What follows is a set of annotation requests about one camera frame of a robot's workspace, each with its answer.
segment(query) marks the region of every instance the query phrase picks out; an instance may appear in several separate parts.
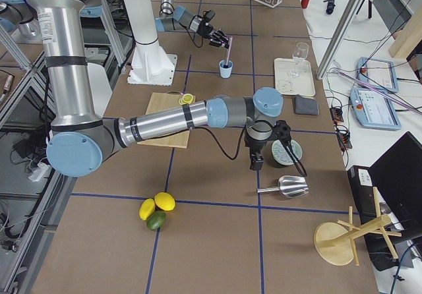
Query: bowl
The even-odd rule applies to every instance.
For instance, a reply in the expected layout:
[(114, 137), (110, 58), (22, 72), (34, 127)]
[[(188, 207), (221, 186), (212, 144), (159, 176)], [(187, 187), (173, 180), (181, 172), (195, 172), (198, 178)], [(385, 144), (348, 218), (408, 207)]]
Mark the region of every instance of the bowl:
[[(293, 153), (297, 156), (297, 159), (300, 160), (303, 155), (303, 151), (300, 145), (297, 143), (297, 141), (292, 140), (291, 147), (293, 149)], [(279, 164), (293, 165), (293, 161), (291, 160), (289, 154), (286, 152), (286, 150), (282, 146), (282, 143), (279, 140), (276, 140), (272, 143), (271, 151), (272, 156)]]

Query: clear glass cup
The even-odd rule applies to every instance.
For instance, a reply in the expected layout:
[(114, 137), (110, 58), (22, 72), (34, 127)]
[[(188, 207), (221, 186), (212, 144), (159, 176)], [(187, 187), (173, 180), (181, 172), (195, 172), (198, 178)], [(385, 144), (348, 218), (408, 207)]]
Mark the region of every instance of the clear glass cup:
[(300, 75), (298, 66), (299, 63), (302, 62), (302, 60), (305, 60), (308, 57), (309, 52), (309, 45), (305, 42), (298, 42), (296, 44), (296, 48), (293, 50), (293, 53), (291, 56), (293, 57), (293, 60), (295, 61), (295, 67), (293, 70), (289, 72), (289, 76), (296, 78)]

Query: lemon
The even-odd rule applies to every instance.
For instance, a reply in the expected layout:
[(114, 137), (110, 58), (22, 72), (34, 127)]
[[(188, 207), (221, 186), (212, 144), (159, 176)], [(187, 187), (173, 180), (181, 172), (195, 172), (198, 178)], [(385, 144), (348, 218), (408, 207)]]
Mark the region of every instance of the lemon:
[(154, 200), (156, 205), (162, 210), (173, 210), (176, 207), (176, 201), (174, 197), (166, 192), (160, 192), (155, 197)]
[(156, 203), (152, 198), (148, 198), (139, 208), (139, 217), (142, 220), (147, 220), (154, 213), (154, 210), (156, 210)]
[(151, 230), (160, 228), (166, 221), (166, 213), (162, 210), (155, 211), (146, 221), (146, 226)]

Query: white table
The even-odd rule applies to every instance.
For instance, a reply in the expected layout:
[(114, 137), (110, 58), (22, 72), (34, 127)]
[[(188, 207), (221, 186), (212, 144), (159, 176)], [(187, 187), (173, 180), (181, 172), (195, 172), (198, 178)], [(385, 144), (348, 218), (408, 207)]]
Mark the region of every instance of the white table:
[[(307, 20), (309, 34), (313, 42), (313, 49), (315, 52), (316, 61), (319, 64), (330, 40), (321, 39), (331, 38), (337, 24), (344, 12), (348, 0), (335, 0), (336, 7), (331, 15), (325, 14), (326, 3), (324, 0), (310, 0), (307, 9), (304, 9), (304, 15)], [(377, 10), (373, 7), (373, 17), (368, 19), (367, 4), (363, 5), (359, 14), (354, 18), (353, 22), (347, 29), (346, 39), (361, 40), (370, 42), (379, 40), (387, 35), (388, 29), (382, 21)], [(374, 55), (374, 58), (393, 61), (395, 65), (404, 63), (406, 60), (393, 59), (388, 53), (388, 48), (394, 40), (390, 38), (385, 45)], [(344, 40), (336, 54), (335, 61), (340, 65), (341, 69), (354, 70), (356, 69), (356, 62), (360, 57), (368, 57), (377, 47), (378, 42), (364, 44), (361, 42), (352, 42)], [(405, 63), (395, 67), (397, 77), (417, 79), (410, 66)], [(329, 74), (328, 78), (324, 78), (324, 89), (332, 90), (350, 95), (350, 90), (353, 86), (352, 81), (340, 78), (336, 74)], [(415, 82), (399, 81), (398, 95), (408, 101), (413, 106), (422, 105), (422, 85)], [(348, 98), (334, 92), (334, 96), (342, 102), (342, 105), (348, 103)], [(332, 99), (327, 99), (328, 104), (331, 104)], [(339, 105), (337, 100), (333, 101), (334, 106)], [(352, 150), (348, 150), (347, 155), (344, 155), (346, 168), (352, 165), (371, 166), (399, 137), (405, 132), (410, 131), (420, 142), (422, 142), (422, 116), (410, 112), (399, 112), (398, 117), (402, 124), (402, 129), (399, 131), (380, 131), (375, 129), (365, 129), (356, 120), (353, 110), (344, 107), (344, 125), (347, 126), (351, 132)], [(401, 268), (400, 276), (405, 278), (405, 281), (397, 281), (394, 293), (420, 293), (422, 289), (422, 262), (419, 259), (413, 260), (414, 269)], [(393, 275), (396, 273), (396, 268), (378, 272), (374, 269), (377, 277), (377, 284), (380, 292), (389, 293), (393, 282)]]

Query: blue joint cap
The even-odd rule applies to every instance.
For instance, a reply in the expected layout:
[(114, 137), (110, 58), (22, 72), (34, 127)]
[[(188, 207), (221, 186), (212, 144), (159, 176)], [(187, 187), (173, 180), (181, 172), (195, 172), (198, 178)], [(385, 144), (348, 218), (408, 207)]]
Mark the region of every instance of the blue joint cap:
[(255, 107), (269, 117), (278, 117), (282, 113), (283, 96), (273, 88), (260, 88), (253, 96)]
[(229, 111), (221, 98), (206, 101), (206, 115), (210, 127), (224, 128), (229, 120)]
[(156, 29), (158, 32), (164, 31), (164, 25), (160, 18), (156, 18)]
[(179, 21), (182, 15), (185, 13), (185, 11), (186, 11), (186, 8), (182, 5), (176, 7), (176, 9), (173, 11), (173, 18)]
[(0, 18), (0, 25), (6, 30), (6, 32), (12, 32), (17, 28), (10, 20)]
[(1, 0), (5, 2), (6, 4), (23, 4), (25, 3), (24, 0)]
[(85, 7), (80, 12), (81, 17), (88, 17), (88, 18), (96, 18), (100, 17), (103, 11), (103, 5), (95, 6), (95, 7)]
[(60, 132), (47, 145), (51, 166), (68, 177), (83, 177), (99, 168), (103, 154), (95, 141), (79, 132)]

